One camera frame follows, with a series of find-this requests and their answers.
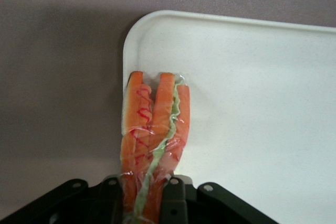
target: white surface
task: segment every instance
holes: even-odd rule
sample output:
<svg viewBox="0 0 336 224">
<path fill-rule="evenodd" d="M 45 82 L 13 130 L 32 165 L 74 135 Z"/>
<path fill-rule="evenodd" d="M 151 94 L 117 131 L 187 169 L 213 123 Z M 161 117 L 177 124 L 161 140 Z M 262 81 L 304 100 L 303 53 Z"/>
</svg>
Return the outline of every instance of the white surface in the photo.
<svg viewBox="0 0 336 224">
<path fill-rule="evenodd" d="M 160 11 L 124 45 L 141 70 L 181 73 L 191 131 L 177 169 L 281 223 L 336 223 L 336 29 Z"/>
</svg>

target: screw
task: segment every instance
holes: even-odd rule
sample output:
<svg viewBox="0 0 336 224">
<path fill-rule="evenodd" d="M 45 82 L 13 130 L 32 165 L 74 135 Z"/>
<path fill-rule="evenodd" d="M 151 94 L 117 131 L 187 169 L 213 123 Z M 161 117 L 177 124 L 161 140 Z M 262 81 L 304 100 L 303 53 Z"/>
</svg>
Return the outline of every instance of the screw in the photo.
<svg viewBox="0 0 336 224">
<path fill-rule="evenodd" d="M 50 216 L 49 219 L 49 224 L 54 224 L 59 220 L 59 213 L 54 213 L 53 215 Z"/>
<path fill-rule="evenodd" d="M 177 185 L 178 183 L 179 183 L 179 181 L 176 178 L 172 178 L 170 180 L 170 184 L 172 184 L 172 185 Z"/>
<path fill-rule="evenodd" d="M 114 186 L 116 183 L 117 183 L 117 181 L 116 181 L 115 179 L 111 179 L 111 180 L 109 181 L 109 185 L 110 185 L 110 186 Z"/>
<path fill-rule="evenodd" d="M 72 185 L 72 187 L 73 187 L 73 188 L 77 188 L 77 187 L 80 187 L 81 185 L 82 185 L 81 183 L 77 182 L 77 183 L 74 183 L 74 184 Z"/>
<path fill-rule="evenodd" d="M 214 188 L 211 185 L 205 185 L 205 186 L 203 186 L 203 188 L 206 191 L 213 191 L 214 190 Z"/>
</svg>

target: orange food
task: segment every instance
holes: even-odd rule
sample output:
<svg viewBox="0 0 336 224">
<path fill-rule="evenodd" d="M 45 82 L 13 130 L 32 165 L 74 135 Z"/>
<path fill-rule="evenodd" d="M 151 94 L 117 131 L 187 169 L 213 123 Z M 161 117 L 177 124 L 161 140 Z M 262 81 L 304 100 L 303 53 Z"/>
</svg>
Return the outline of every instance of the orange food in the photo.
<svg viewBox="0 0 336 224">
<path fill-rule="evenodd" d="M 146 219 L 159 223 L 160 204 L 162 198 L 163 184 L 167 175 L 173 175 L 186 144 L 190 127 L 190 91 L 186 85 L 177 86 L 178 97 L 180 98 L 180 114 L 175 122 L 176 133 L 173 138 L 167 141 L 165 153 L 160 159 L 159 165 L 153 174 L 150 184 L 147 202 L 143 211 Z"/>
<path fill-rule="evenodd" d="M 124 98 L 121 144 L 123 205 L 126 213 L 132 214 L 134 210 L 133 217 L 139 218 L 134 215 L 140 212 L 140 217 L 147 220 L 142 220 L 142 223 L 152 224 L 159 222 L 163 185 L 178 165 L 187 141 L 190 91 L 187 85 L 176 84 L 173 74 L 162 73 L 153 108 L 151 88 L 142 81 L 142 72 L 133 72 Z M 177 105 L 179 114 L 173 112 Z"/>
</svg>

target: red squiggle line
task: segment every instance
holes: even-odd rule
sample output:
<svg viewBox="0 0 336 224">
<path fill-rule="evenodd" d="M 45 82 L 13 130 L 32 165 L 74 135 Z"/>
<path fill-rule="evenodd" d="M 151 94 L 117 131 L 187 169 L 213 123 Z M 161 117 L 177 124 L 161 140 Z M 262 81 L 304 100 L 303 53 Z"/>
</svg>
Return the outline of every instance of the red squiggle line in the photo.
<svg viewBox="0 0 336 224">
<path fill-rule="evenodd" d="M 150 110 L 151 110 L 151 102 L 152 102 L 152 100 L 151 100 L 151 99 L 148 99 L 147 97 L 145 97 L 145 96 L 141 93 L 141 91 L 146 91 L 147 94 L 148 94 L 148 96 L 150 96 L 150 92 L 149 92 L 148 89 L 142 88 L 142 89 L 138 90 L 137 93 L 136 93 L 137 95 L 141 96 L 143 99 L 145 99 L 146 101 L 148 101 L 148 109 L 149 109 L 149 111 L 150 111 Z"/>
<path fill-rule="evenodd" d="M 148 144 L 145 144 L 143 141 L 141 141 L 136 135 L 135 135 L 135 129 L 131 130 L 131 135 L 135 138 L 135 140 L 139 143 L 139 144 L 142 144 L 146 147 L 149 147 Z"/>
<path fill-rule="evenodd" d="M 138 164 L 139 164 L 139 159 L 141 159 L 141 158 L 144 157 L 144 156 L 145 156 L 145 154 L 141 154 L 141 155 L 139 155 L 139 156 L 136 156 L 136 157 L 135 157 L 135 164 L 138 165 Z"/>
<path fill-rule="evenodd" d="M 148 112 L 150 112 L 150 110 L 149 110 L 149 109 L 146 109 L 146 108 L 141 108 L 141 109 L 139 109 L 139 110 L 137 111 L 137 114 L 138 114 L 139 116 L 141 116 L 142 118 L 145 118 L 145 119 L 147 120 L 146 124 L 148 124 L 148 122 L 149 122 L 149 120 L 150 120 L 149 116 L 146 116 L 146 115 L 145 115 L 144 113 L 142 113 L 141 111 L 148 111 Z"/>
</svg>

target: plastic wrap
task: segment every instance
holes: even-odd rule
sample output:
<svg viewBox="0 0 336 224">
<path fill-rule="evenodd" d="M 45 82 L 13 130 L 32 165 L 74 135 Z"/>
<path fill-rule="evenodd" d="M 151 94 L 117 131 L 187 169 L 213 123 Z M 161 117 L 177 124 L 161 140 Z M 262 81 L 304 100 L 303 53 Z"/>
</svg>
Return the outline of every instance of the plastic wrap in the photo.
<svg viewBox="0 0 336 224">
<path fill-rule="evenodd" d="M 172 176 L 190 126 L 190 91 L 182 76 L 162 73 L 155 101 L 143 73 L 130 75 L 122 112 L 123 223 L 159 223 L 164 183 Z"/>
</svg>

